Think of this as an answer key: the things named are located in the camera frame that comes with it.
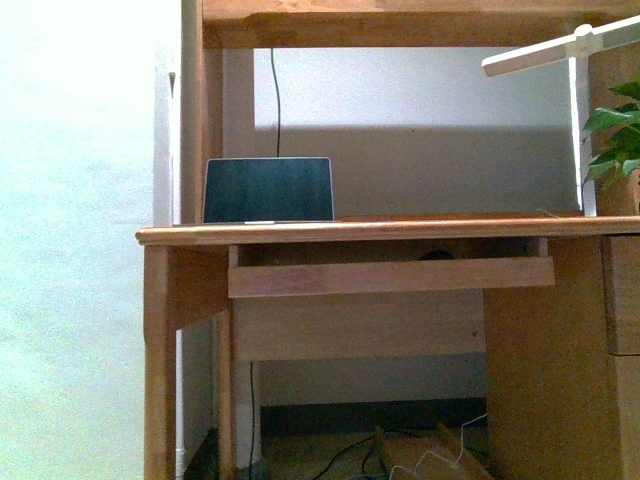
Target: wire on floor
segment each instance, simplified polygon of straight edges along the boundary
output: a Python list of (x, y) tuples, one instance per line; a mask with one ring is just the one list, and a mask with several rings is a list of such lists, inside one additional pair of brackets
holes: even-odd
[(458, 466), (460, 464), (460, 460), (462, 460), (462, 456), (464, 455), (464, 427), (471, 425), (472, 423), (475, 423), (478, 420), (482, 420), (483, 418), (486, 418), (486, 417), (487, 417), (487, 414), (485, 413), (484, 415), (480, 415), (479, 417), (476, 417), (473, 420), (470, 420), (462, 424), (462, 427), (460, 428), (460, 454), (455, 460), (449, 460), (448, 458), (444, 458), (443, 456), (438, 455), (433, 450), (427, 450), (422, 454), (422, 456), (420, 457), (420, 460), (418, 460), (418, 463), (415, 464), (413, 469), (404, 467), (402, 465), (394, 465), (394, 467), (391, 469), (391, 472), (389, 474), (389, 480), (393, 480), (393, 474), (395, 473), (396, 470), (403, 470), (405, 472), (409, 472), (414, 477), (420, 480), (420, 476), (418, 475), (418, 468), (420, 468), (420, 465), (422, 464), (424, 459), (427, 458), (427, 456), (429, 455), (439, 458), (440, 460), (442, 460), (445, 463), (448, 463), (452, 467)]

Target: wooden shelf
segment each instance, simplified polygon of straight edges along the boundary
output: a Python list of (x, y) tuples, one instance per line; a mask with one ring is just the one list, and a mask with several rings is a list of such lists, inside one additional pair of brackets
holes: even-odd
[(635, 0), (204, 0), (209, 48), (523, 46), (640, 13)]
[(275, 225), (193, 225), (138, 230), (142, 245), (216, 245), (335, 242), (425, 238), (496, 238), (640, 233), (640, 217), (513, 218), (400, 222), (283, 223)]

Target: wooden panel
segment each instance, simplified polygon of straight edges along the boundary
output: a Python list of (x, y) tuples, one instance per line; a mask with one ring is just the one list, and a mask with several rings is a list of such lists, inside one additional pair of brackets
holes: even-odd
[[(615, 107), (627, 103), (627, 97), (619, 97), (609, 91), (611, 87), (631, 82), (636, 78), (640, 65), (640, 43), (607, 50), (589, 59), (591, 106)], [(601, 151), (608, 132), (593, 136), (593, 151)], [(636, 171), (629, 178), (620, 180), (613, 187), (596, 189), (598, 215), (638, 215), (640, 202), (640, 174)]]
[(554, 287), (485, 291), (492, 459), (505, 478), (619, 479), (600, 240), (549, 253)]
[(195, 223), (200, 219), (198, 192), (203, 148), (204, 70), (202, 39), (202, 0), (182, 2), (182, 65), (180, 75), (180, 220)]
[(484, 350), (480, 291), (287, 297), (235, 302), (242, 360)]
[(640, 356), (611, 357), (616, 377), (622, 479), (640, 480)]
[(218, 444), (220, 480), (236, 479), (235, 409), (233, 404), (233, 311), (218, 315)]
[(411, 240), (423, 238), (554, 237), (640, 233), (640, 217), (514, 218), (403, 222), (279, 223), (143, 228), (142, 245)]
[(202, 151), (196, 159), (196, 222), (203, 218), (204, 188), (207, 160), (224, 156), (222, 149), (222, 51), (204, 50), (202, 67), (201, 101), (202, 108)]
[(524, 46), (637, 14), (633, 0), (206, 0), (206, 45)]
[(172, 249), (145, 248), (144, 478), (174, 480), (176, 452), (176, 302)]
[[(438, 432), (440, 433), (442, 443), (447, 446), (451, 453), (460, 455), (460, 437), (453, 435), (442, 423), (438, 424)], [(482, 464), (466, 449), (460, 458), (460, 464), (469, 472), (471, 478), (474, 480), (493, 480), (493, 477), (489, 475)]]
[(225, 254), (173, 249), (174, 328), (209, 320), (229, 308), (228, 257)]
[(551, 257), (240, 267), (229, 269), (229, 296), (464, 290), (553, 281)]
[(604, 240), (609, 351), (640, 355), (640, 237)]

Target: wooden drawer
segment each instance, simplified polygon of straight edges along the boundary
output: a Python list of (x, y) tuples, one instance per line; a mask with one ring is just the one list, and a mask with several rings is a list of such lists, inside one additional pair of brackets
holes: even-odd
[(640, 355), (640, 237), (605, 237), (603, 252), (609, 351)]
[[(277, 297), (353, 293), (418, 292), (548, 286), (554, 284), (553, 260), (540, 247), (544, 240), (520, 242), (517, 248), (504, 248), (514, 256), (473, 258), (500, 248), (487, 245), (459, 247), (464, 258), (438, 261), (402, 260), (353, 261), (340, 252), (340, 262), (300, 262), (297, 264), (244, 265), (229, 269), (229, 297)], [(361, 252), (357, 257), (363, 258)]]

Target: desk leg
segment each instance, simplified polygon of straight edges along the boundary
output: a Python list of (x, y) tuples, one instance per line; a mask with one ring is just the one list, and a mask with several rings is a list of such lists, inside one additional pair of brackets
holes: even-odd
[(172, 251), (144, 253), (145, 414), (144, 478), (175, 479), (176, 315)]
[(218, 315), (218, 386), (220, 404), (219, 448), (220, 479), (234, 480), (236, 462), (234, 455), (233, 408), (233, 311)]

